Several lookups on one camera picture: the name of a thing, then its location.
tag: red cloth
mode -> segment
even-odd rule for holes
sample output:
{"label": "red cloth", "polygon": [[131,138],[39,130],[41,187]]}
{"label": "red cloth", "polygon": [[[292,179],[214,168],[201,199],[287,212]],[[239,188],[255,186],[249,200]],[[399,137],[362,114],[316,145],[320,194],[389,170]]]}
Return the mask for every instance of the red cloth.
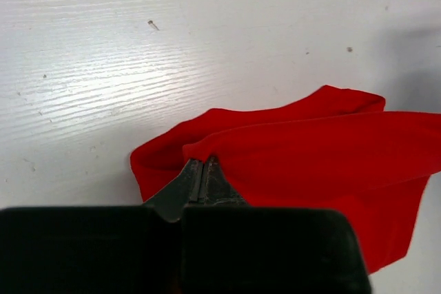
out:
{"label": "red cloth", "polygon": [[381,96],[324,86],[281,108],[211,109],[133,151],[144,200],[189,158],[216,155],[253,206],[336,209],[370,273],[403,258],[421,196],[441,171],[441,114],[384,112]]}

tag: white wooden table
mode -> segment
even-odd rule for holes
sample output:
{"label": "white wooden table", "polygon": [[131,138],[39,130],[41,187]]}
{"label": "white wooden table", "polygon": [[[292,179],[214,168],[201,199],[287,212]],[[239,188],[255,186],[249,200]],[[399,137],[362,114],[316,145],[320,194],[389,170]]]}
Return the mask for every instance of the white wooden table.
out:
{"label": "white wooden table", "polygon": [[[275,107],[331,84],[440,111],[440,6],[0,0],[0,207],[138,204],[129,153],[210,107]],[[409,255],[373,276],[376,293],[439,292],[440,197],[432,180]]]}

